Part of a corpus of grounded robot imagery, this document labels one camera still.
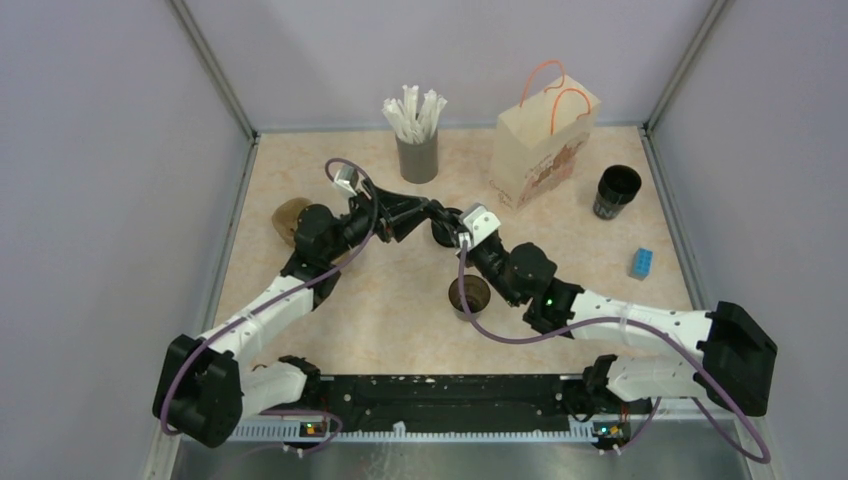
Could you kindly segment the translucent brown plastic cup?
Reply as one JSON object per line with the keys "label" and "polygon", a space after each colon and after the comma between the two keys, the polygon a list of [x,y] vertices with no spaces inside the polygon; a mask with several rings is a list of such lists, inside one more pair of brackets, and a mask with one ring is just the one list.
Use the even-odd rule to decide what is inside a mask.
{"label": "translucent brown plastic cup", "polygon": [[448,300],[455,316],[469,322],[478,319],[491,301],[488,283],[477,275],[464,274],[457,277],[448,288]]}

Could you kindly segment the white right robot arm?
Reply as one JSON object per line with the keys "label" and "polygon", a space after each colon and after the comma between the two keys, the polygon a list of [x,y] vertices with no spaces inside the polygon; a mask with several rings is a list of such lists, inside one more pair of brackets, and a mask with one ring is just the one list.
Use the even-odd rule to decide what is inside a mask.
{"label": "white right robot arm", "polygon": [[712,310],[658,309],[618,301],[567,283],[535,244],[506,250],[498,233],[481,241],[463,232],[458,257],[476,268],[512,307],[535,341],[567,337],[602,340],[650,351],[637,360],[605,354],[584,372],[586,397],[600,412],[646,397],[707,398],[752,417],[768,411],[778,348],[740,305],[720,301]]}

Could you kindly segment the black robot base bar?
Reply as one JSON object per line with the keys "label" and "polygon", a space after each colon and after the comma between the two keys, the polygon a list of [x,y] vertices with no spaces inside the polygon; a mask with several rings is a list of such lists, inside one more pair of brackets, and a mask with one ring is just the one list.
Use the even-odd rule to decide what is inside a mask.
{"label": "black robot base bar", "polygon": [[336,415],[345,433],[565,432],[598,415],[647,414],[647,399],[624,402],[573,375],[336,375],[308,381],[283,410]]}

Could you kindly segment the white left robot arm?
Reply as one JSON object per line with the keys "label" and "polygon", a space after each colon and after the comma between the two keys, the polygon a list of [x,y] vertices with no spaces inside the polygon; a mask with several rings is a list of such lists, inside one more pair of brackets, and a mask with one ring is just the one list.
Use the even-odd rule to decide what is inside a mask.
{"label": "white left robot arm", "polygon": [[251,303],[198,337],[182,334],[166,349],[152,413],[164,434],[185,434],[215,448],[244,417],[278,404],[308,413],[320,386],[292,360],[261,372],[246,366],[294,321],[329,298],[342,269],[372,237],[405,239],[421,223],[439,226],[450,240],[463,230],[460,212],[434,199],[388,192],[367,182],[349,196],[349,211],[335,215],[312,203],[294,222],[294,250],[280,273]]}

